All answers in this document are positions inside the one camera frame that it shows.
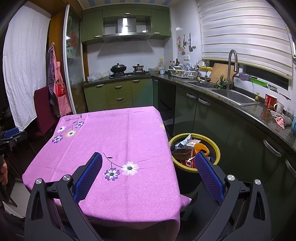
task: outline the striped ceiling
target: striped ceiling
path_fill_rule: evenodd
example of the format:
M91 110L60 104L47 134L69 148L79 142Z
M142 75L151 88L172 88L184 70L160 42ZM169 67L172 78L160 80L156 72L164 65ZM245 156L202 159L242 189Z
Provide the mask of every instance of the striped ceiling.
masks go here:
M91 7L104 6L109 4L124 4L124 3L141 3L154 4L161 6L173 6L180 2L180 0L78 0L83 9Z

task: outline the hand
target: hand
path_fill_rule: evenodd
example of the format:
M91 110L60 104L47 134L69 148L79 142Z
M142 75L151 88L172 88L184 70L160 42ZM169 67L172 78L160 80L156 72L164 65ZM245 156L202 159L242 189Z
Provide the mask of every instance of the hand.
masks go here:
M6 165L6 161L3 160L3 165L0 168L0 182L2 183L2 185L6 185L8 183L8 179L7 179L7 165Z

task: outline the sink basin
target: sink basin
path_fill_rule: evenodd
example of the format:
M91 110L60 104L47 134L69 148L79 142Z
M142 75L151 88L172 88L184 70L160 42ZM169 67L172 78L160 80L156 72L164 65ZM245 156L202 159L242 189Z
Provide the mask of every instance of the sink basin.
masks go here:
M197 83L196 81L186 81L186 83L188 84L192 84L192 85L196 85L196 86L199 86L199 87L203 87L203 88L214 88L214 85L213 83L205 83L205 82L201 82L201 83Z
M259 104L259 102L254 99L233 90L211 89L211 91L241 106Z

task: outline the white curtain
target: white curtain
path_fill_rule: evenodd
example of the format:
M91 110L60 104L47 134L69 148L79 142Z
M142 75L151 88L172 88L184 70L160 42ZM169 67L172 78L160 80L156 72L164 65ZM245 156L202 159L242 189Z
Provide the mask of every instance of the white curtain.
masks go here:
M238 60L292 78L286 24L266 0L197 0L203 59Z
M46 86L46 38L50 14L27 2L8 25L3 48L3 75L9 106L19 130L37 115L34 91Z

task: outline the wooden cutting board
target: wooden cutting board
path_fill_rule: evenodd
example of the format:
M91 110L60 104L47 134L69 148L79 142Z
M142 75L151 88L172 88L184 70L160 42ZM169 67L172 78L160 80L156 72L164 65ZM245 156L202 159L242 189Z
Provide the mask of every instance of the wooden cutting board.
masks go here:
M233 68L234 68L234 66L232 65L230 68L231 83L232 83L232 76L235 74L235 72L233 71ZM223 79L227 79L227 72L228 72L228 65L227 64L215 63L214 67L212 69L211 75L210 75L210 77L211 77L210 82L215 84L220 79L221 75L223 75Z

